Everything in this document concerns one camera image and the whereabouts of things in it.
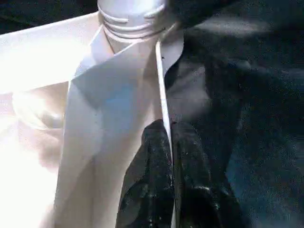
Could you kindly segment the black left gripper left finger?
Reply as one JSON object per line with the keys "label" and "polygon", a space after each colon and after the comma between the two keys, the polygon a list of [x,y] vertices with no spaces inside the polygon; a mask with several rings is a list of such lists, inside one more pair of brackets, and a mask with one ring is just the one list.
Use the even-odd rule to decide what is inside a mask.
{"label": "black left gripper left finger", "polygon": [[146,126],[126,170],[117,228],[169,228],[174,204],[171,151],[163,121]]}

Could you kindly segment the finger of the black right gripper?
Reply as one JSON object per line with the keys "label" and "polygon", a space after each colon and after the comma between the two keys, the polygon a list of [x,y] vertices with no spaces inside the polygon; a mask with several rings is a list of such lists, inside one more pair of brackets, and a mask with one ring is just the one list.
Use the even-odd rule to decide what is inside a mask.
{"label": "finger of the black right gripper", "polygon": [[178,29],[200,24],[237,0],[167,0],[168,10]]}

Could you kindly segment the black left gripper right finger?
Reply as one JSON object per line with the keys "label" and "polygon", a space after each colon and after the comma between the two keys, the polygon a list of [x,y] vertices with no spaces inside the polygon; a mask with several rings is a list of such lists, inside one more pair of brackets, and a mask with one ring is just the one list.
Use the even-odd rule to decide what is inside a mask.
{"label": "black left gripper right finger", "polygon": [[195,128],[171,125],[178,228],[243,228],[240,206],[226,180],[216,178]]}

